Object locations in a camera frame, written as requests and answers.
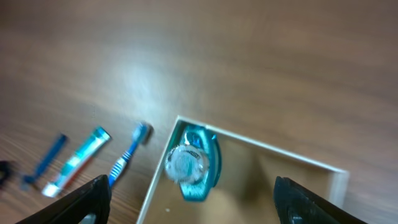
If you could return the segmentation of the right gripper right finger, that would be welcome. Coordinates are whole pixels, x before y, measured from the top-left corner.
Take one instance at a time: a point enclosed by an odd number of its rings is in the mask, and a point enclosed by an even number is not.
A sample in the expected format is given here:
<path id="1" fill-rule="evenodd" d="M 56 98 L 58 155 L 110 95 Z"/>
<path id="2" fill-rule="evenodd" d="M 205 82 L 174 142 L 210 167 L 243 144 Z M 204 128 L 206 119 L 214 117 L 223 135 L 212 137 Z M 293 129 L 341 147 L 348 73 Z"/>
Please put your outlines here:
<path id="1" fill-rule="evenodd" d="M 276 177 L 273 200 L 282 224 L 366 224 L 288 177 Z"/>

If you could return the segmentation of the blue mouthwash bottle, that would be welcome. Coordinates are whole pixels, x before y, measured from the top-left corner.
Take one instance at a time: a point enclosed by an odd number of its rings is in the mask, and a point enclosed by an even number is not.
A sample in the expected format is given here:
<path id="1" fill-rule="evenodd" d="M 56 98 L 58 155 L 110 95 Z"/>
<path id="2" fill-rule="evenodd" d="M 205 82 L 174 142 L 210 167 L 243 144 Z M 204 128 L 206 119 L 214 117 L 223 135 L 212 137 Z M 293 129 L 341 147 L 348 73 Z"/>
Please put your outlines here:
<path id="1" fill-rule="evenodd" d="M 164 169 L 167 177 L 179 185 L 188 202 L 203 202 L 220 178 L 221 149 L 216 134 L 189 124 L 172 137 Z"/>

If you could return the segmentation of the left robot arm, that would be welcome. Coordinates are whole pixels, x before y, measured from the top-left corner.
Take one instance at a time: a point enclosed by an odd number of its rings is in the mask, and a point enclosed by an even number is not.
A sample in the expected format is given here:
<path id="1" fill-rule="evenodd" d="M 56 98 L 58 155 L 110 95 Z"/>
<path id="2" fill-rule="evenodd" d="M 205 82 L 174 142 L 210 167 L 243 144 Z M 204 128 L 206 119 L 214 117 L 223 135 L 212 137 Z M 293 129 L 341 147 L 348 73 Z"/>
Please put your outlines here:
<path id="1" fill-rule="evenodd" d="M 0 188 L 3 189 L 7 184 L 7 181 L 15 173 L 15 163 L 14 161 L 0 161 Z"/>

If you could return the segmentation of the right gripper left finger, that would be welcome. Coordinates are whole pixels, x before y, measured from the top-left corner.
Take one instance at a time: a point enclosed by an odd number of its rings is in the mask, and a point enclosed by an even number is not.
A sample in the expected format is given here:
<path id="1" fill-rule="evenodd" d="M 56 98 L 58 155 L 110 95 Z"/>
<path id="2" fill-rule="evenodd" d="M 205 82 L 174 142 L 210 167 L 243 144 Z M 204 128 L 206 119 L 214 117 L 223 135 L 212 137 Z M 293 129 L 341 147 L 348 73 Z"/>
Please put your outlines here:
<path id="1" fill-rule="evenodd" d="M 99 175 L 17 224 L 80 223 L 93 215 L 94 224 L 107 224 L 110 213 L 111 188 L 107 175 Z"/>

